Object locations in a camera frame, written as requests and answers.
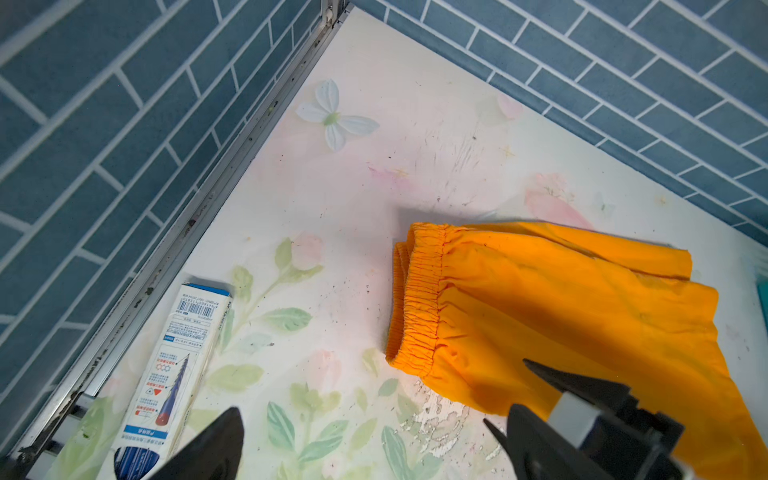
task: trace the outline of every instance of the orange fabric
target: orange fabric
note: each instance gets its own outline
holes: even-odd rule
[[[768,452],[717,345],[717,291],[690,254],[546,223],[414,223],[394,253],[390,365],[437,393],[546,418],[560,394],[529,358],[622,382],[685,425],[701,478],[768,478]]]

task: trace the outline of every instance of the blue tile wall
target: blue tile wall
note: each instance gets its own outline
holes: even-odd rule
[[[765,0],[352,0],[768,246]]]
[[[325,5],[84,0],[61,13],[54,3],[10,0],[0,15],[0,456]]]

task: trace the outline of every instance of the orange shorts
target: orange shorts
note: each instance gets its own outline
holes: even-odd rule
[[[674,454],[698,476],[768,478],[717,345],[717,291],[689,281],[687,251],[547,223],[414,223],[394,268],[387,361],[440,395],[546,418],[560,393],[529,358],[629,385],[685,425]]]

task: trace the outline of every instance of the barcode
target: barcode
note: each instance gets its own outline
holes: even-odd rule
[[[214,308],[206,305],[205,303],[195,303],[181,300],[181,303],[179,303],[179,307],[176,309],[176,311],[182,313],[194,313],[196,315],[210,318],[210,316],[214,313]]]

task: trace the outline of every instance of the table surface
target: table surface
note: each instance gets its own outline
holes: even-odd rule
[[[332,103],[330,81],[340,114],[364,117],[341,122],[360,134],[342,133],[340,149],[338,134],[328,141],[328,127],[297,114],[304,103],[317,109],[318,96]],[[80,457],[65,456],[66,468],[60,457],[49,478],[101,464],[191,277],[239,294],[233,335],[210,361],[184,439],[238,406],[240,478],[399,480],[383,448],[398,450],[398,438],[405,450],[393,455],[423,461],[419,480],[510,478],[482,414],[387,366],[382,351],[392,246],[410,223],[521,218],[689,250],[693,280],[720,293],[718,342],[768,438],[768,336],[755,289],[768,249],[355,9],[102,389],[103,412],[86,427],[98,445],[70,442]],[[293,425],[294,451],[270,441],[270,403]],[[302,451],[322,458],[300,472]]]

